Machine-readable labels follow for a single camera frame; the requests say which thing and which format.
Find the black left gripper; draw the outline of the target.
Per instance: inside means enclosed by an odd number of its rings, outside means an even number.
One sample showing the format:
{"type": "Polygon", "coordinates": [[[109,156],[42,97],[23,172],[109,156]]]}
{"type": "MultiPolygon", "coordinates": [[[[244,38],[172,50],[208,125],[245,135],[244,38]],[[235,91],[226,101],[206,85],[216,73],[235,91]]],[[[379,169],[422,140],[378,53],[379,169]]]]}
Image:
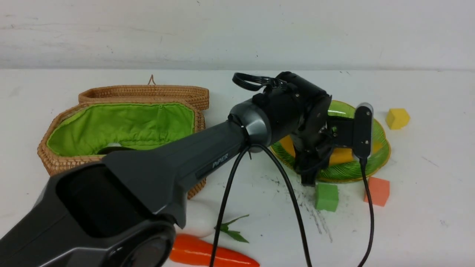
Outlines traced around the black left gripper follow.
{"type": "Polygon", "coordinates": [[[290,134],[295,150],[292,167],[303,186],[315,186],[321,170],[328,168],[335,148],[352,146],[353,124],[353,118],[311,112],[290,134]]]}

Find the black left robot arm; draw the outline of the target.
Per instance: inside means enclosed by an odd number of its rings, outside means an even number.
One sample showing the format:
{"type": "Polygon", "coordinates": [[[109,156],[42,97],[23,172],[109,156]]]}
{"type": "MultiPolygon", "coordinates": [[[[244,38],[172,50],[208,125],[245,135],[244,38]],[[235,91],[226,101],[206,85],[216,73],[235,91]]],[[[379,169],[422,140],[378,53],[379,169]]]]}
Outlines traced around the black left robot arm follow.
{"type": "Polygon", "coordinates": [[[152,150],[111,152],[50,177],[31,211],[1,239],[2,267],[160,267],[186,224],[188,191],[251,148],[292,135],[297,171],[314,181],[324,152],[355,119],[329,116],[331,96],[292,72],[276,78],[235,73],[258,91],[224,123],[152,150]]]}

